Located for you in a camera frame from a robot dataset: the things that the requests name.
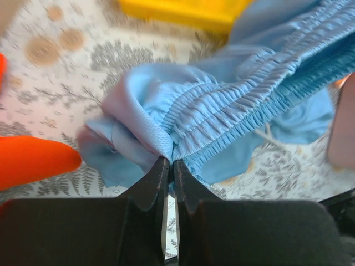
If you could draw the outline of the bright orange garment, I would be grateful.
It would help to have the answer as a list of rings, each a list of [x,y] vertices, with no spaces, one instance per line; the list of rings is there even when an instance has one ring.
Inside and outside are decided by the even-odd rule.
[[[72,172],[82,159],[72,147],[33,136],[1,137],[1,190]]]

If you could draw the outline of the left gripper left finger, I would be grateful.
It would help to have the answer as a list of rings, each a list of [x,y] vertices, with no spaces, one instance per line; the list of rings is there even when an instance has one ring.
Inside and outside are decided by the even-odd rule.
[[[169,162],[115,198],[1,205],[2,265],[164,265]]]

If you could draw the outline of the yellow plastic tray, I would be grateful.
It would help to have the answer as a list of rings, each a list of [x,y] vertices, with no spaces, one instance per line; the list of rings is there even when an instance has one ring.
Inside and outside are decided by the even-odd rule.
[[[252,1],[120,0],[118,3],[129,16],[227,33]]]

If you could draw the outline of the light blue shorts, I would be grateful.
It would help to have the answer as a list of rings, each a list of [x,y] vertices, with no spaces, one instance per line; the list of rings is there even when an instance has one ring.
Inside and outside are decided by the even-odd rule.
[[[246,172],[265,141],[316,141],[334,116],[328,86],[353,71],[353,1],[255,1],[211,57],[122,75],[79,152],[108,187],[132,186],[158,157],[208,186]]]

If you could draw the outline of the pink compartment organizer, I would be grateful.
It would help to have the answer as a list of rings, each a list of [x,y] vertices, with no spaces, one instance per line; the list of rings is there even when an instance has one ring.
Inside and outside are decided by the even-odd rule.
[[[327,158],[334,166],[354,170],[354,74],[341,88]]]

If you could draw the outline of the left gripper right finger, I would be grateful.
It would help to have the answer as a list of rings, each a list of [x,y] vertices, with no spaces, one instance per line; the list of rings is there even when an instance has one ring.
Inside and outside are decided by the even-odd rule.
[[[174,163],[179,265],[351,265],[354,190],[321,202],[223,200]]]

